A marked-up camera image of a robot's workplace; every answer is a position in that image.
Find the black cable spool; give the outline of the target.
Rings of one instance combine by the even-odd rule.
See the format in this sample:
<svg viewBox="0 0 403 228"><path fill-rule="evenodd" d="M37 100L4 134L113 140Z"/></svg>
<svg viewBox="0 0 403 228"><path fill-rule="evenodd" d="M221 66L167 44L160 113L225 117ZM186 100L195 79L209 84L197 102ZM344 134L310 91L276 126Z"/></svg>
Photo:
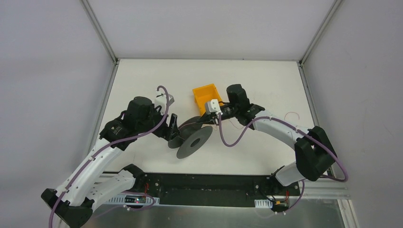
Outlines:
<svg viewBox="0 0 403 228"><path fill-rule="evenodd" d="M200 149L210 138L213 128L204 126L201 116L194 116L179 127L176 126L169 136L168 147L178 149L176 157L184 159Z"/></svg>

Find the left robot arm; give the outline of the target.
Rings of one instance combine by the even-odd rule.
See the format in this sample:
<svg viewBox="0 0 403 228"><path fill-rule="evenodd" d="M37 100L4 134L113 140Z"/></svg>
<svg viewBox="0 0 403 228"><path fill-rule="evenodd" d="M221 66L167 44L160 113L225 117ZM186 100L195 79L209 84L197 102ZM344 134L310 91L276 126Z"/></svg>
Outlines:
<svg viewBox="0 0 403 228"><path fill-rule="evenodd" d="M166 122L172 95L157 95L154 101L137 96L128 108L109 121L99 134L91 153L71 176L56 189L45 189L41 198L71 228L82 227L93 212L115 195L126 190L145 190L145 173L133 164L122 168L106 182L94 183L106 167L139 137L153 133L169 141L176 130L176 115Z"/></svg>

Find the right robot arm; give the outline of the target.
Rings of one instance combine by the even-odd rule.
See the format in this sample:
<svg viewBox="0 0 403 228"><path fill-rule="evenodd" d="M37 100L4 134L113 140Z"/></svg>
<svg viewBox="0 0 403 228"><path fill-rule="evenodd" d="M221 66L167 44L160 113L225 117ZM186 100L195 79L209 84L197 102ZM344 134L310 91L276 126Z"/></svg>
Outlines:
<svg viewBox="0 0 403 228"><path fill-rule="evenodd" d="M249 101L240 84L226 89L228 102L222 101L215 85L193 89L194 100L202 114L201 123L221 126L236 118L245 129L266 133L295 152L295 162L279 168L270 178L270 190L283 194L290 184L316 181L335 163L336 153L321 127L306 128L281 120L264 107Z"/></svg>

